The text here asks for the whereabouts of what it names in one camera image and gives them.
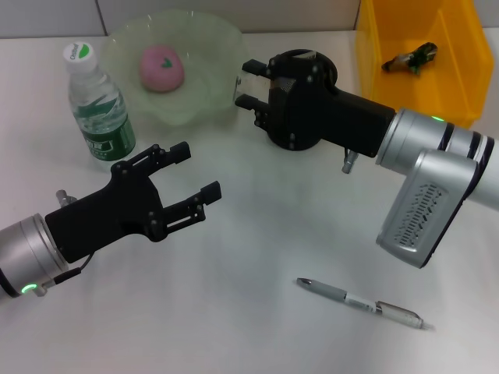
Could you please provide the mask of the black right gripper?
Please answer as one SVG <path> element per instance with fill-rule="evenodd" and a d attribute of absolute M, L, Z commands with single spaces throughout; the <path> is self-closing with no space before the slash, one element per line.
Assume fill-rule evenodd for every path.
<path fill-rule="evenodd" d="M 274 86 L 268 103 L 244 93 L 235 105 L 254 111 L 254 125 L 286 150 L 307 150 L 323 139 L 373 158 L 396 115 L 393 108 L 340 90 L 335 64 L 316 51 L 287 51 L 268 65 L 250 59 L 242 71 Z"/>

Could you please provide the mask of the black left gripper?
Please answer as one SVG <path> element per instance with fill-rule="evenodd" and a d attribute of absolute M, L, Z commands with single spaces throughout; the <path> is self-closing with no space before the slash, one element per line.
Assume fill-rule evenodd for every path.
<path fill-rule="evenodd" d="M 119 161 L 111 179 L 101 190 L 77 200 L 45 217 L 62 257 L 74 263 L 128 235 L 155 239 L 159 234 L 150 222 L 162 209 L 158 191 L 149 176 L 172 164 L 191 158 L 189 144 L 181 142 L 169 150 L 154 144 L 136 156 Z M 219 182 L 162 210 L 161 238 L 206 220 L 204 207 L 221 199 Z"/>

